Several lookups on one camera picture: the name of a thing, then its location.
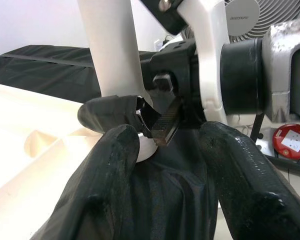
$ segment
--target white label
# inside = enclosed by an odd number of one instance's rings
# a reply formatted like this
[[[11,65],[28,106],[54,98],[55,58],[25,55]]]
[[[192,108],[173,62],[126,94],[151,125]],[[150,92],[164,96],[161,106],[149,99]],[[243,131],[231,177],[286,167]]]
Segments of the white label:
[[[281,142],[283,145],[288,147],[289,149],[292,149],[296,152],[300,151],[300,134],[289,130],[287,135],[284,137],[284,139]]]

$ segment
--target fan grille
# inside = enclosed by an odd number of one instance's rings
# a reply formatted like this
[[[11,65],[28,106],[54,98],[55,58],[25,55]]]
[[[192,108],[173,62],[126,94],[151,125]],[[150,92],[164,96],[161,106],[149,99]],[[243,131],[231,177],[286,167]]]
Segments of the fan grille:
[[[225,6],[234,0],[225,0]],[[230,42],[262,38],[268,28],[277,23],[293,20],[300,13],[300,0],[255,0],[259,4],[260,15],[249,32],[239,36],[229,36]]]

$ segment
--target bolt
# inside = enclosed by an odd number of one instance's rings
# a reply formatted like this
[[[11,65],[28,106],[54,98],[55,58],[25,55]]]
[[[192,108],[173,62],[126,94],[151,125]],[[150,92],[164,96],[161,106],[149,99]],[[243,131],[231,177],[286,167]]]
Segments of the bolt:
[[[174,89],[169,73],[159,73],[153,78],[153,84],[162,92],[172,92]]]
[[[159,1],[159,10],[161,12],[166,12],[171,8],[170,0],[160,0]]]

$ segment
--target black fabric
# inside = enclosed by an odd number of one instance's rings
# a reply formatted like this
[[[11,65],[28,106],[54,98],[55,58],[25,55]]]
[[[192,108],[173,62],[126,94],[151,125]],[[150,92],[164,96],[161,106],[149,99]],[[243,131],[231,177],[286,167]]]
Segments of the black fabric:
[[[218,199],[196,135],[178,130],[168,147],[135,165],[119,239],[214,239]]]
[[[29,45],[0,56],[0,84],[78,103],[101,96],[89,48]]]

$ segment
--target white bracket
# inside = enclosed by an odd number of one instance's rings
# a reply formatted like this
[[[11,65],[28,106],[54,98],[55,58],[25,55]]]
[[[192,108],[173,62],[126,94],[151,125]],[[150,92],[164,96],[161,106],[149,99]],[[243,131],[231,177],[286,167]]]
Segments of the white bracket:
[[[205,118],[227,124],[220,86],[221,50],[229,43],[225,2],[184,0],[177,11],[194,32]]]
[[[140,66],[136,31],[130,0],[77,0],[102,97],[142,96],[146,92]],[[139,134],[137,162],[157,150],[153,139]]]

